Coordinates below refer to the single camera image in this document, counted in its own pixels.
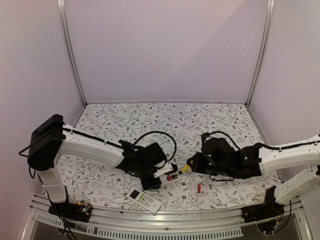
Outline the narrow white remote control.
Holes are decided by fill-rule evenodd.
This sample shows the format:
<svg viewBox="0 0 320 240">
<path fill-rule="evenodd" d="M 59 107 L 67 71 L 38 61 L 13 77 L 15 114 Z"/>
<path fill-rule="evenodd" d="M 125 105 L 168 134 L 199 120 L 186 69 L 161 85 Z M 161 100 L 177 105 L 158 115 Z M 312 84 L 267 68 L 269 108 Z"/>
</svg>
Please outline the narrow white remote control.
<svg viewBox="0 0 320 240">
<path fill-rule="evenodd" d="M 181 180 L 181 177 L 179 175 L 170 175 L 170 176 L 171 176 L 171 181 L 167 180 L 167 175 L 160 176 L 161 187 L 168 186 L 170 184 L 179 182 Z"/>
</svg>

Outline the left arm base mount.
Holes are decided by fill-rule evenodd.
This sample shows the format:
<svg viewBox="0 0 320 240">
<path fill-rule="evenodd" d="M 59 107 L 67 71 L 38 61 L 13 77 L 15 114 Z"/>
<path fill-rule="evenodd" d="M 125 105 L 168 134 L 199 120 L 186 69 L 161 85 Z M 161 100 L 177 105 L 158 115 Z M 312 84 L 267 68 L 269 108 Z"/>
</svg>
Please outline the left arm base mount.
<svg viewBox="0 0 320 240">
<path fill-rule="evenodd" d="M 92 205 L 83 200 L 78 203 L 61 202 L 52 203 L 48 212 L 62 219 L 88 223 L 91 218 Z"/>
</svg>

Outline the yellow handled screwdriver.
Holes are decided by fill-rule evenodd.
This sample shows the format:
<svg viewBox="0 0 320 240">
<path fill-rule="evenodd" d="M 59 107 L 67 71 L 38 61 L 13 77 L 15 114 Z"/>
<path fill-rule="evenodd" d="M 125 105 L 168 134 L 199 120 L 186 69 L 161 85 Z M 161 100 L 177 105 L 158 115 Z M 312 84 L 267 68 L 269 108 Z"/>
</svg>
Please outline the yellow handled screwdriver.
<svg viewBox="0 0 320 240">
<path fill-rule="evenodd" d="M 181 175 L 181 174 L 186 174 L 191 172 L 192 172 L 191 167 L 188 164 L 186 164 L 178 171 L 178 174 Z"/>
</svg>

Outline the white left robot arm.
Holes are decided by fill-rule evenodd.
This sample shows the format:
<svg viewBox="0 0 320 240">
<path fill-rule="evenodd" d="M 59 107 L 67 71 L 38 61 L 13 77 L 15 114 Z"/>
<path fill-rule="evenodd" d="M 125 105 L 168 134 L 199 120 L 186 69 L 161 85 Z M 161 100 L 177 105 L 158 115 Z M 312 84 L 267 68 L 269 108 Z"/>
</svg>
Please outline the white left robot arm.
<svg viewBox="0 0 320 240">
<path fill-rule="evenodd" d="M 61 155 L 74 155 L 105 163 L 140 179 L 144 190 L 161 186 L 160 177 L 173 168 L 158 143 L 146 147 L 124 140 L 117 144 L 80 132 L 64 123 L 62 115 L 54 114 L 38 128 L 30 144 L 18 153 L 27 159 L 28 166 L 39 175 L 49 199 L 63 216 L 74 213 L 74 205 L 57 169 Z"/>
</svg>

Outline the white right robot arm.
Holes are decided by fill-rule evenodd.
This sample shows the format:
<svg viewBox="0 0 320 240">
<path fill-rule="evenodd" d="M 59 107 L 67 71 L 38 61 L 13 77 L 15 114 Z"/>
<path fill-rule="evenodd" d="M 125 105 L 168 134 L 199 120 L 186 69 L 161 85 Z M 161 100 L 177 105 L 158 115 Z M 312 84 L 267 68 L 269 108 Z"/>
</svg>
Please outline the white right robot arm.
<svg viewBox="0 0 320 240">
<path fill-rule="evenodd" d="M 255 143 L 240 148 L 231 137 L 201 136 L 201 151 L 186 161 L 194 173 L 211 177 L 226 176 L 227 180 L 260 177 L 272 171 L 304 166 L 288 181 L 275 187 L 273 199 L 259 206 L 262 218 L 269 218 L 279 205 L 320 183 L 320 137 L 314 135 L 302 141 L 278 146 Z"/>
</svg>

